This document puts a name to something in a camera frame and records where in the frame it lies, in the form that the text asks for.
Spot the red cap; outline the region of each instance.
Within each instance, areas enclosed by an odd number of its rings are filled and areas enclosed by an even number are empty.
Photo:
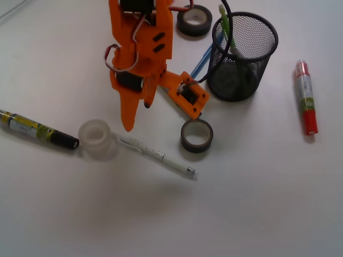
[[[303,117],[304,117],[306,135],[317,134],[318,127],[317,127],[316,111],[313,111],[313,110],[304,111]]]

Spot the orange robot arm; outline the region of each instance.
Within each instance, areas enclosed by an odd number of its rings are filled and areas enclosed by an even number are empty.
[[[209,99],[186,72],[177,75],[166,71],[166,60],[173,53],[172,2],[109,0],[112,33],[122,47],[116,45],[113,67],[108,66],[112,88],[121,97],[121,117],[127,131],[133,129],[139,100],[149,108],[158,85],[167,88],[168,95],[192,119],[199,117]]]

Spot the pen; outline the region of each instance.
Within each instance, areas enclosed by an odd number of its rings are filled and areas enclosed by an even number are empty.
[[[79,146],[77,138],[8,111],[0,110],[0,123],[7,124],[12,130],[67,149],[73,150]]]
[[[164,165],[174,168],[175,170],[178,170],[179,172],[181,172],[181,174],[186,175],[190,179],[198,179],[199,174],[195,171],[195,169],[189,167],[187,164],[178,161],[176,158],[163,154],[160,151],[150,149],[134,138],[125,138],[122,136],[119,136],[119,138],[123,143],[128,145],[130,148],[135,148],[139,150],[142,154],[146,154],[151,158],[163,163]]]
[[[198,63],[198,65],[192,71],[192,73],[190,75],[192,78],[195,79],[197,77],[197,75],[199,75],[199,72],[203,69],[203,67],[205,66],[206,62],[208,61],[208,59],[211,56],[211,50],[212,50],[212,45],[210,45],[210,47],[205,52],[205,54],[203,55],[203,57],[200,60],[200,62]]]

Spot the black cap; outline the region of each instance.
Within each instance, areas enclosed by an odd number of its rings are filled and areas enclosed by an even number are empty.
[[[80,141],[77,138],[72,137],[71,135],[67,135],[56,130],[51,135],[51,143],[73,150],[79,146]]]

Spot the white pen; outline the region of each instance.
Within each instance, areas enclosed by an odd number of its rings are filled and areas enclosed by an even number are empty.
[[[120,140],[125,143],[126,145],[130,146],[130,148],[135,148],[139,150],[142,154],[146,154],[155,160],[174,168],[178,171],[180,171],[183,175],[186,175],[187,177],[197,180],[198,179],[198,172],[195,171],[195,169],[192,169],[187,164],[181,163],[176,158],[173,158],[169,155],[163,154],[160,151],[150,149],[145,144],[139,142],[138,140],[134,138],[125,138],[122,136],[119,136]]]

